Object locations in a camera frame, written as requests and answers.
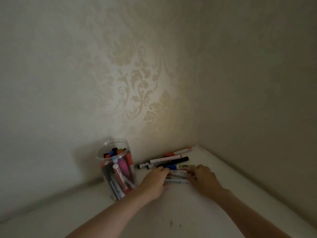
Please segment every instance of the wallpaper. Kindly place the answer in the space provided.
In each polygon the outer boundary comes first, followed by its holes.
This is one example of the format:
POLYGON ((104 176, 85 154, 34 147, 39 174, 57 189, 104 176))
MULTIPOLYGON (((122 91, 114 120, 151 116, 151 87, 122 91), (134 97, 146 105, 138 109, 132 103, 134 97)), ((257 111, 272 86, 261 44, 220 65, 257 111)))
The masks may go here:
POLYGON ((317 225, 316 0, 203 0, 199 144, 317 225))
POLYGON ((1 0, 2 219, 101 176, 111 138, 135 163, 196 144, 199 8, 1 0))

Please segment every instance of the hand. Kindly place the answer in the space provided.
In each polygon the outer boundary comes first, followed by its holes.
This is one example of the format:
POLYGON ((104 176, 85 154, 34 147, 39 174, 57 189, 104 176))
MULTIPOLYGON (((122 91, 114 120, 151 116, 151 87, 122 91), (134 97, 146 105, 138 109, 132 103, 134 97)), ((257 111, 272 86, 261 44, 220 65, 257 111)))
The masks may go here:
POLYGON ((161 166, 152 169, 142 180, 139 191, 145 193, 149 201, 159 198, 169 187, 164 184, 164 180, 170 172, 168 168, 161 166))
POLYGON ((195 168, 188 169, 188 173, 194 173, 194 176, 187 175, 187 179, 197 189, 197 191, 212 200, 215 200, 218 193, 225 191, 216 178, 215 173, 211 172, 207 166, 198 165, 195 168))

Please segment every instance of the clear plastic container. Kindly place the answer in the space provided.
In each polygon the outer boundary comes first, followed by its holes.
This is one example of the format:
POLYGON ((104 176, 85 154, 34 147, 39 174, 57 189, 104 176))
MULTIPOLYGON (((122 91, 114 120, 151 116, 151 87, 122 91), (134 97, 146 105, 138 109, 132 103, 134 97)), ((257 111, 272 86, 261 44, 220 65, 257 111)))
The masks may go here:
POLYGON ((97 151, 96 157, 100 161, 102 175, 117 200, 138 185, 128 141, 109 140, 97 151))

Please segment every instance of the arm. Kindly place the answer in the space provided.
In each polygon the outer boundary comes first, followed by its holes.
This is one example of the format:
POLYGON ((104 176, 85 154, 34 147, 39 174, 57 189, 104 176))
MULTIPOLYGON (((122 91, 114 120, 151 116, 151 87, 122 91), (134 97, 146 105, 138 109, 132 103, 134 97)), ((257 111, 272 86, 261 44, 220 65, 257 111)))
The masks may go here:
POLYGON ((128 221, 150 201, 159 198, 168 186, 169 169, 159 167, 145 176, 139 187, 74 230, 66 238, 117 238, 128 221))
POLYGON ((246 238, 291 238, 257 212, 239 200, 230 190, 224 189, 214 173, 203 165, 189 170, 196 175, 196 179, 188 176, 187 179, 198 192, 216 202, 232 219, 246 238))

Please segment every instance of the blue marker cap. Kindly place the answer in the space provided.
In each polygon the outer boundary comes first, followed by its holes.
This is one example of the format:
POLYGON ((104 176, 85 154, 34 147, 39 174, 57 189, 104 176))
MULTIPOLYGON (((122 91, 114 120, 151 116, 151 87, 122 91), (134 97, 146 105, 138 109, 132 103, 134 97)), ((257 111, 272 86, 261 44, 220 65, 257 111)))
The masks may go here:
POLYGON ((116 155, 112 156, 111 158, 114 164, 118 163, 118 157, 116 155))
POLYGON ((170 170, 177 170, 177 165, 176 164, 168 165, 168 166, 166 166, 166 168, 169 168, 170 170))

